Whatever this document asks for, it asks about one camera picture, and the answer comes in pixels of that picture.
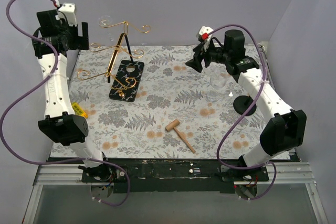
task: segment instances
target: table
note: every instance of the table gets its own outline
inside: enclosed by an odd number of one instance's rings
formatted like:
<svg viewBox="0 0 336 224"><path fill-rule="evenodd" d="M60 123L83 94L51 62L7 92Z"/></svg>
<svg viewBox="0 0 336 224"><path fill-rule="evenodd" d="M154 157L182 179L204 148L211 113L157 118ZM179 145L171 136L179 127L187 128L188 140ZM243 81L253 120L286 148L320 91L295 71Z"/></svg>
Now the table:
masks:
<svg viewBox="0 0 336 224"><path fill-rule="evenodd" d="M80 81L79 70L88 69L92 74L103 73L112 55L112 49L97 53L81 51L76 71L71 79L69 94L89 115L89 135L98 149L108 158L216 158L216 150L225 132L238 119L233 100L247 94L232 77L226 85L215 90L210 76L187 67L194 46L139 46L145 54L144 73L136 100L115 101L108 97L111 83L103 76ZM254 46L246 46L246 55L259 62ZM120 53L112 73L120 61L128 59ZM223 65L211 66L224 71ZM209 94L215 94L209 100ZM193 154L174 132L165 126L175 119L182 132L194 147ZM237 159L259 143L265 126L259 109L245 117L224 142L223 159ZM54 144L51 157L74 157L75 153L61 144ZM290 159L288 152L276 159Z"/></svg>

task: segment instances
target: fern pattern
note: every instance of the fern pattern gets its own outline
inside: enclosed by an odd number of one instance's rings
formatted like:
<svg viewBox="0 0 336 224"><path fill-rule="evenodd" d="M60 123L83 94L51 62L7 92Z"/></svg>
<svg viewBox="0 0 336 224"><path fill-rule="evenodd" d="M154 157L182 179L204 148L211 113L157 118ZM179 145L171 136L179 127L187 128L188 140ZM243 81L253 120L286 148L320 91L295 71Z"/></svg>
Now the fern pattern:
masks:
<svg viewBox="0 0 336 224"><path fill-rule="evenodd" d="M71 102L77 102L89 115L89 135L97 149L113 158L216 158L216 149L223 135L239 118L233 101L246 95L233 78L215 90L210 84L213 71L198 73L187 67L194 46L140 46L144 56L144 72L134 102L111 100L111 83L99 76L80 81L76 74L87 69L92 75L106 71L112 49L98 53L81 51L69 84ZM246 46L246 55L258 62L257 51ZM120 51L114 64L117 73L122 60L129 56ZM165 126L178 119L178 130L194 147L193 154L174 132ZM220 150L222 158L239 158L259 143L265 127L259 109L246 116L230 133ZM52 157L75 157L69 148L55 143ZM288 159L288 153L277 158Z"/></svg>

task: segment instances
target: wooden mallet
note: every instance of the wooden mallet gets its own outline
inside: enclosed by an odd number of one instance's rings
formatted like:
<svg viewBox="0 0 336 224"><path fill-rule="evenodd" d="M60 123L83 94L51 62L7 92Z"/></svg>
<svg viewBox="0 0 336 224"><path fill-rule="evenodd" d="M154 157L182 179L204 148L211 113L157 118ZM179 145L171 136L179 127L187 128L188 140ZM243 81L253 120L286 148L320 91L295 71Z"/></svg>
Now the wooden mallet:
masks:
<svg viewBox="0 0 336 224"><path fill-rule="evenodd" d="M175 119L173 122L171 122L170 124L168 124L166 126L166 130L167 131L171 131L172 129L175 130L175 132L178 134L178 136L182 139L182 141L188 146L188 148L195 153L196 151L194 150L194 148L192 148L192 146L190 145L190 143L188 143L187 139L185 139L185 137L177 130L177 126L180 124L178 119Z"/></svg>

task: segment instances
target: metal frame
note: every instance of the metal frame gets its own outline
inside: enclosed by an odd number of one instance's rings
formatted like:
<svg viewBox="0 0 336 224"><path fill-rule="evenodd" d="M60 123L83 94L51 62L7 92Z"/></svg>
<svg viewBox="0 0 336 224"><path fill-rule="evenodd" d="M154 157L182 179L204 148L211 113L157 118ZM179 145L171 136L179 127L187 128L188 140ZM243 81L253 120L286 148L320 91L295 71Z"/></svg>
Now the metal frame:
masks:
<svg viewBox="0 0 336 224"><path fill-rule="evenodd" d="M328 223L324 213L321 200L319 198L315 177L311 171L309 163L305 162L281 162L275 163L277 168L277 178L275 184L305 184L307 192L318 223ZM41 197L43 185L105 185L106 183L82 183L82 170L78 164L64 165L43 165L38 169L33 192L31 194L23 224L31 224L37 211ZM267 167L270 180L259 182L259 184L270 184L274 176L274 168ZM235 185L242 185L245 182L234 182Z"/></svg>

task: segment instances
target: yellow object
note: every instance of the yellow object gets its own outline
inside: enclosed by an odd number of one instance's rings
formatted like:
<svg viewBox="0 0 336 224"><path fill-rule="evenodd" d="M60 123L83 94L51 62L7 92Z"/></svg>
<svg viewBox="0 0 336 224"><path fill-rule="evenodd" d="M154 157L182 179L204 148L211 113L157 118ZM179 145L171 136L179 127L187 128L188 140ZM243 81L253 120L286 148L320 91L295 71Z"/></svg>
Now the yellow object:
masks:
<svg viewBox="0 0 336 224"><path fill-rule="evenodd" d="M84 110L78 105L77 102L72 103L72 108L74 109L76 115L81 115L85 118L89 117L87 113L85 113Z"/></svg>

